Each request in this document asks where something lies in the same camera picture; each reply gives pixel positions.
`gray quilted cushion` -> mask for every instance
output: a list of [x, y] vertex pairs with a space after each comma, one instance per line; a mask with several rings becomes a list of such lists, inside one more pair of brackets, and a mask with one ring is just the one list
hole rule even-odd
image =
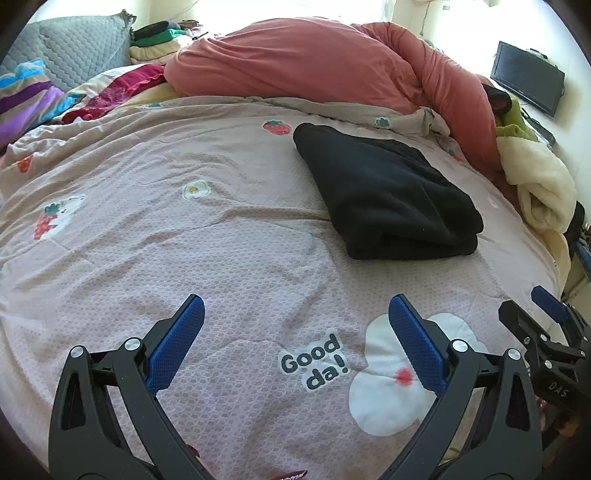
[[129, 28], [135, 17], [125, 10], [110, 17], [51, 18], [22, 29], [0, 65], [0, 75], [24, 61], [43, 59], [53, 84], [68, 91], [93, 76], [130, 65]]

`cable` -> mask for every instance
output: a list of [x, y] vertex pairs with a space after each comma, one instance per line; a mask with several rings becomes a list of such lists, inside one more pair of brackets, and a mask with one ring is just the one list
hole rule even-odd
[[184, 10], [181, 10], [179, 13], [177, 13], [176, 15], [173, 15], [172, 17], [169, 18], [169, 20], [174, 20], [175, 18], [177, 18], [179, 15], [182, 15], [186, 12], [188, 12], [189, 10], [191, 10], [195, 5], [197, 5], [199, 3], [199, 0], [195, 0], [191, 5], [189, 5], [187, 8], [185, 8]]
[[431, 4], [436, 2], [437, 0], [410, 0], [414, 4], [427, 4], [427, 8], [425, 9], [425, 15], [423, 16], [423, 23], [421, 24], [421, 31], [419, 35], [423, 36], [425, 34], [425, 23], [427, 22], [427, 16], [429, 14], [429, 9], [431, 8]]

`purple stripe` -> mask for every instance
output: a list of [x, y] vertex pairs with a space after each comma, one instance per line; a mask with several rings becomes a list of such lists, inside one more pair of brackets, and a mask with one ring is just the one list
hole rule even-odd
[[59, 88], [51, 87], [41, 100], [23, 109], [9, 121], [0, 124], [0, 147], [18, 140], [26, 128], [39, 117], [39, 114], [52, 102], [61, 99], [63, 95]]
[[29, 98], [35, 96], [39, 92], [47, 90], [50, 86], [51, 81], [33, 83], [33, 85], [23, 88], [23, 90], [10, 97], [0, 99], [0, 115], [4, 112], [8, 112], [11, 108], [16, 107], [20, 103], [26, 102]]

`bed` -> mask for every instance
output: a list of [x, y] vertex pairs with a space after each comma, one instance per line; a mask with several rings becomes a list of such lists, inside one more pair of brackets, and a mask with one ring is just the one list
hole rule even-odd
[[[306, 122], [418, 149], [482, 215], [478, 250], [349, 258], [292, 139]], [[530, 300], [536, 285], [561, 293], [556, 262], [489, 180], [453, 155], [447, 132], [430, 109], [182, 98], [163, 84], [99, 119], [25, 134], [0, 173], [0, 406], [12, 428], [46, 464], [69, 349], [143, 336], [196, 293], [205, 326], [158, 399], [215, 477], [379, 477], [434, 398], [384, 323], [393, 295], [480, 351], [520, 348], [497, 320], [506, 299], [562, 339]], [[286, 355], [327, 344], [340, 352], [337, 376], [311, 381], [306, 366], [285, 368]]]

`green cloth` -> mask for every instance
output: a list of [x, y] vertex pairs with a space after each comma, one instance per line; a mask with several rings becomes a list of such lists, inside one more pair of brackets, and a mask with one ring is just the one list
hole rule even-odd
[[151, 47], [153, 45], [160, 45], [161, 43], [166, 43], [171, 41], [173, 38], [180, 37], [181, 35], [185, 35], [183, 30], [172, 30], [169, 28], [168, 30], [164, 30], [157, 35], [153, 35], [151, 37], [140, 38], [139, 40], [133, 41], [131, 43], [132, 47]]
[[525, 124], [521, 115], [521, 105], [514, 96], [511, 96], [511, 110], [501, 117], [496, 116], [495, 119], [497, 137], [519, 137], [538, 141], [535, 132]]

